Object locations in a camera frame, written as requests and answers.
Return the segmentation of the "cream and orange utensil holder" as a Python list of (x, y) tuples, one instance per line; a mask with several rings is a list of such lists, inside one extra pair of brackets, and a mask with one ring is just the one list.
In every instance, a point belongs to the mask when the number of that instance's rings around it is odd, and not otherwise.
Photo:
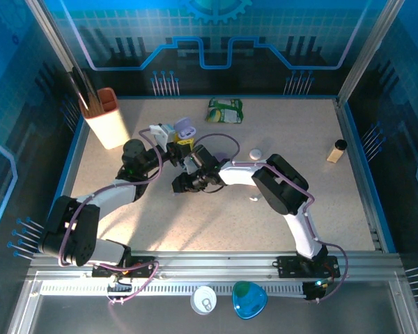
[(104, 109), (104, 113), (95, 118), (87, 118), (88, 110), (79, 101), (81, 114), (93, 133), (100, 140), (106, 150), (125, 144), (131, 139), (131, 133), (127, 127), (123, 113), (119, 106), (116, 94), (110, 87), (97, 91), (98, 98)]

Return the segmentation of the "green snack bag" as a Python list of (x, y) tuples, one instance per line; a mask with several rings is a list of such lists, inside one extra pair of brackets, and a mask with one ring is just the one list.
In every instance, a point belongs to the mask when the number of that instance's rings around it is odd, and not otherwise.
[(240, 99), (215, 99), (208, 103), (206, 122), (241, 124), (244, 118)]

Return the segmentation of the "wooden chopsticks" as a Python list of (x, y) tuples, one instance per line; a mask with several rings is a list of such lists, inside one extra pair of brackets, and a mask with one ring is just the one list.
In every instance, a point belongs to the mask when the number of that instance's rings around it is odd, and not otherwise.
[(87, 118), (95, 118), (104, 113), (104, 109), (102, 108), (102, 104), (98, 97), (96, 97), (93, 93), (88, 94), (89, 104), (88, 104), (88, 116)]

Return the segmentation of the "black kitchen knife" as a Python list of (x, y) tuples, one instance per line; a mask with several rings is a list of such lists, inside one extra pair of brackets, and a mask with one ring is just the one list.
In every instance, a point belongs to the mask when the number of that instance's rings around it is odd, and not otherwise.
[(95, 85), (93, 84), (91, 78), (88, 75), (88, 71), (85, 69), (78, 68), (77, 69), (79, 75), (79, 83), (82, 87), (84, 92), (92, 94), (95, 98), (98, 98), (97, 90), (95, 89)]
[(76, 67), (72, 67), (72, 70), (68, 73), (69, 80), (72, 84), (72, 88), (75, 94), (78, 96), (79, 101), (82, 103), (84, 108), (88, 110), (89, 97), (88, 90), (79, 70)]

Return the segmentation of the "silver tin can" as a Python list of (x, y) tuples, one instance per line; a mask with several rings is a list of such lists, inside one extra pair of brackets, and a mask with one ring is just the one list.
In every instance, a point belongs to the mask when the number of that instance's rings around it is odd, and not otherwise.
[(198, 287), (191, 295), (190, 305), (198, 315), (209, 315), (217, 305), (217, 295), (209, 286)]

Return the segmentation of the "spice bottle with black cap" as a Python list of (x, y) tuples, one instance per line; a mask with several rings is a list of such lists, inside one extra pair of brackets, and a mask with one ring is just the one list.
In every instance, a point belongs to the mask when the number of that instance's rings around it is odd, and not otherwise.
[(327, 155), (326, 161), (331, 163), (336, 163), (344, 154), (348, 147), (348, 143), (344, 139), (339, 139), (335, 141), (332, 146), (332, 149)]

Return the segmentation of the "blue triangular plastic container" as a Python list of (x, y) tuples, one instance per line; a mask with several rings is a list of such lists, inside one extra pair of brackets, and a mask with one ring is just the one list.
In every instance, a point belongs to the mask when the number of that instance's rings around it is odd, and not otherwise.
[(237, 316), (248, 320), (261, 313), (268, 303), (268, 295), (256, 283), (240, 281), (233, 286), (232, 302)]

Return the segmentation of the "black connector board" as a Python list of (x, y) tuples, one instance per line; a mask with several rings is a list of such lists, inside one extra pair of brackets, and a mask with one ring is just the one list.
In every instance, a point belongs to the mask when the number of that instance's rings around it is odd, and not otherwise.
[(327, 288), (332, 284), (331, 278), (324, 278), (312, 282), (302, 283), (302, 292), (305, 295), (305, 300), (316, 301), (326, 296)]

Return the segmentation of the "aluminium mounting rail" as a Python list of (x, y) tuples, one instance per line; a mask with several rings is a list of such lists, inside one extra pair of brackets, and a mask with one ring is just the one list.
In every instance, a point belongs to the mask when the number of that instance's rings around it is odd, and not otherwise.
[[(273, 262), (280, 256), (292, 257), (294, 252), (173, 252), (134, 251), (134, 256), (151, 256), (160, 267), (156, 278), (169, 281), (234, 281), (234, 280), (278, 280), (279, 275)], [(377, 251), (348, 251), (348, 270), (345, 270), (343, 255), (330, 251), (337, 257), (341, 275), (346, 282), (390, 281), (406, 277), (403, 263), (396, 253)], [(92, 267), (59, 267), (57, 259), (37, 254), (29, 265), (29, 279), (90, 278)]]

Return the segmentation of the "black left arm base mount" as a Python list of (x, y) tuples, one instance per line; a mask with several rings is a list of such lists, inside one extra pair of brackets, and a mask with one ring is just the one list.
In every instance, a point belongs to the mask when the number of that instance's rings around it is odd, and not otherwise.
[(122, 271), (115, 271), (104, 267), (94, 266), (91, 276), (93, 278), (148, 278), (153, 272), (154, 264), (153, 256), (129, 256), (123, 260), (118, 266), (122, 267)]

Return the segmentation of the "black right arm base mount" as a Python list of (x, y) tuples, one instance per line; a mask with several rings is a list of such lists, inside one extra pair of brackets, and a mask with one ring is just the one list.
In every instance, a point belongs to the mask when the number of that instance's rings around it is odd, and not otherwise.
[(339, 263), (335, 256), (311, 261), (299, 255), (280, 256), (272, 263), (280, 278), (340, 278)]

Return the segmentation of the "aluminium frame post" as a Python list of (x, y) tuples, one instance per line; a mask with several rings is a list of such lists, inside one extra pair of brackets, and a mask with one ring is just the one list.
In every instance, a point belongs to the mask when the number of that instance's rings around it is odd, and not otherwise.
[(38, 25), (42, 29), (48, 39), (52, 49), (60, 60), (66, 72), (72, 72), (76, 65), (74, 56), (72, 55), (65, 39), (63, 38), (54, 18), (49, 12), (44, 0), (24, 0)]
[(352, 66), (341, 90), (338, 94), (337, 106), (342, 108), (352, 95), (357, 84), (366, 71), (369, 63), (380, 47), (389, 28), (396, 19), (405, 0), (387, 0), (381, 14), (376, 20), (368, 38), (366, 39), (354, 65)]

